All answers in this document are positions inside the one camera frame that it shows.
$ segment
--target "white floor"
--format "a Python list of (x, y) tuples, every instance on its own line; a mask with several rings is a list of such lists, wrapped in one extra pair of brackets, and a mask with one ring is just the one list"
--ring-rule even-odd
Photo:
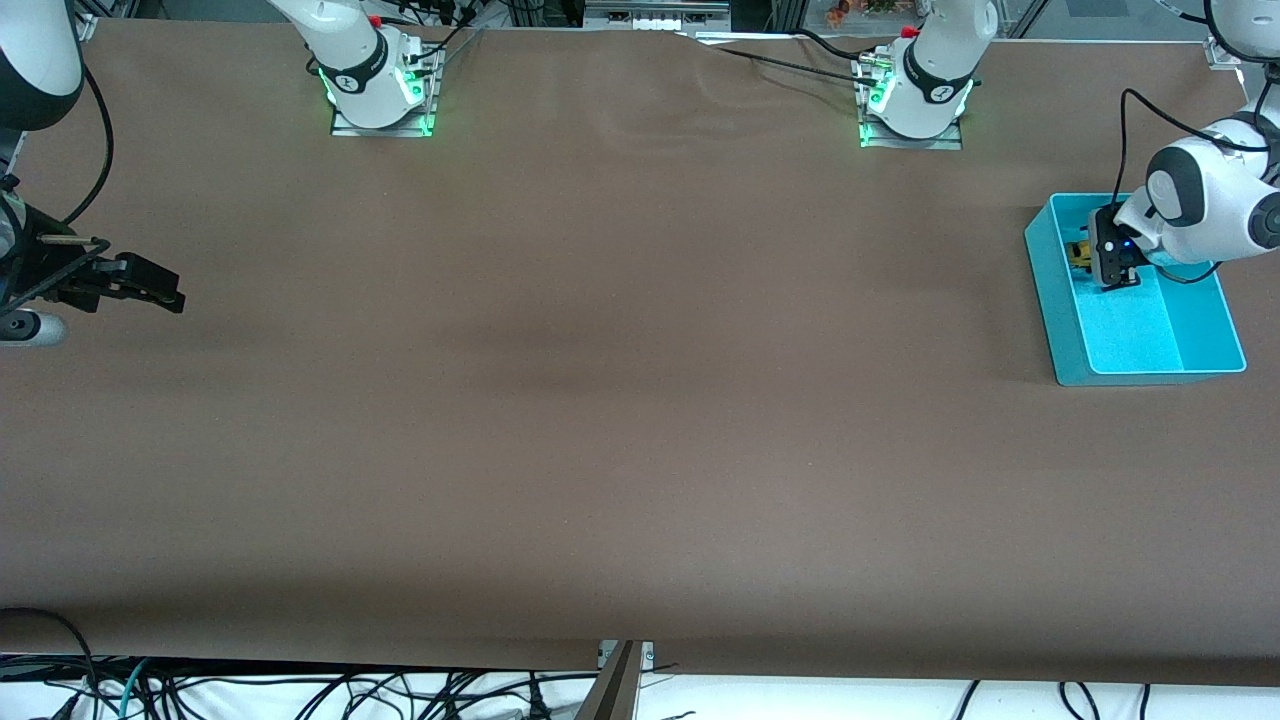
[[(371, 675), (370, 687), (379, 676)], [(494, 673), (468, 688), (479, 692), (526, 679), (518, 673)], [(442, 684), (442, 675), (411, 675), (417, 693), (429, 693)], [(838, 680), (804, 678), (745, 678), (709, 675), (648, 675), (640, 692), (636, 720), (669, 720), (695, 712), (692, 720), (952, 720), (968, 683), (963, 680)], [(193, 710), (207, 720), (288, 720), (315, 694), (321, 684), (243, 687), (207, 683), (183, 693)], [(543, 694), (552, 708), (580, 701), (589, 680), (548, 682)], [(1101, 720), (1138, 717), (1138, 685), (1091, 684)], [(119, 688), (110, 688), (118, 693)], [(69, 691), (38, 683), (0, 683), (0, 720), (49, 717)], [(383, 696), (397, 703), (410, 717), (408, 701)], [(1073, 691), (1082, 714), (1089, 712)], [(343, 691), (333, 693), (315, 714), (315, 720), (338, 720), (348, 702)], [(74, 720), (88, 720), (90, 702), (82, 701)], [(424, 708), (416, 703), (416, 712)], [(467, 720), (511, 717), (511, 710), (526, 710), (516, 698), (477, 703), (465, 714)], [(141, 710), (133, 705), (131, 710)], [(399, 720), (389, 706), (366, 702), (355, 720)], [(1057, 697), (1055, 683), (983, 682), (969, 705), (966, 720), (1062, 719), (1070, 715)], [(1272, 720), (1280, 717), (1280, 689), (1210, 688), (1156, 685), (1152, 689), (1149, 720), (1231, 719)]]

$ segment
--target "teal cable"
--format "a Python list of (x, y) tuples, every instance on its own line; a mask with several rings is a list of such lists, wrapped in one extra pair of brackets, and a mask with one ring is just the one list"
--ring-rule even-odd
[(120, 714), (118, 715), (119, 720), (124, 720), (125, 717), (129, 716), (129, 696), (133, 694), (133, 685), (137, 684), (138, 675), (142, 674), (142, 667), (146, 666), (147, 660), (151, 659), (143, 657), (142, 660), (140, 660), (138, 664), (133, 666), (133, 671), (129, 673), (129, 679), (124, 680), (124, 691), (120, 692)]

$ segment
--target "blue plastic bin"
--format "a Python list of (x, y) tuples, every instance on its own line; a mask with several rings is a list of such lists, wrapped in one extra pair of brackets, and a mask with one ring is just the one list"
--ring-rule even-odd
[[(1071, 269), (1064, 245), (1085, 238), (1089, 213), (1110, 200), (1110, 193), (1053, 195), (1027, 227), (1057, 382), (1153, 386), (1244, 372), (1244, 350), (1216, 274), (1179, 284), (1147, 266), (1138, 270), (1140, 286), (1102, 292), (1088, 273)], [(1190, 278), (1208, 268), (1169, 272)]]

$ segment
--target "brown tabletop surface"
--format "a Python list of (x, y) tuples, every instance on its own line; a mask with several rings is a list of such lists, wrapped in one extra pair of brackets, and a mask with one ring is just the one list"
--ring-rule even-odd
[[(960, 152), (667, 33), (484, 33), (430, 140), (330, 138), (287, 24), (84, 53), (77, 228), (189, 300), (4, 354), (4, 603), (118, 655), (1280, 679), (1280, 265), (1222, 269), (1247, 373), (1065, 389), (1023, 247), (1110, 191), (1124, 87), (1242, 104), (1198, 46), (993, 45)], [(1179, 135), (1130, 114), (1126, 187)], [(26, 199), (101, 147), (86, 91)]]

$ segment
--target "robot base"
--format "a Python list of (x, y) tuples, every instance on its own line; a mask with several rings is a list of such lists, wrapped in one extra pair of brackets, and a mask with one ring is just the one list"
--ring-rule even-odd
[(877, 47), (873, 53), (864, 53), (858, 60), (850, 63), (854, 70), (854, 77), (869, 77), (874, 79), (878, 85), (874, 87), (868, 87), (865, 85), (858, 85), (854, 90), (854, 97), (858, 101), (858, 141), (863, 147), (902, 147), (908, 150), (960, 150), (960, 123), (959, 120), (952, 120), (947, 129), (942, 131), (937, 137), (929, 137), (925, 140), (915, 140), (910, 137), (902, 137), (896, 132), (891, 131), (884, 120), (879, 119), (874, 113), (868, 109), (873, 101), (879, 100), (877, 94), (884, 92), (884, 87), (888, 85), (888, 73), (893, 67), (892, 59), (888, 54), (888, 46), (882, 45)]
[(445, 51), (439, 50), (422, 63), (420, 72), (426, 72), (421, 79), (424, 100), (398, 122), (384, 128), (362, 128), (352, 124), (334, 108), (329, 135), (335, 137), (431, 137), (435, 133), (435, 113), (440, 105), (444, 55)]

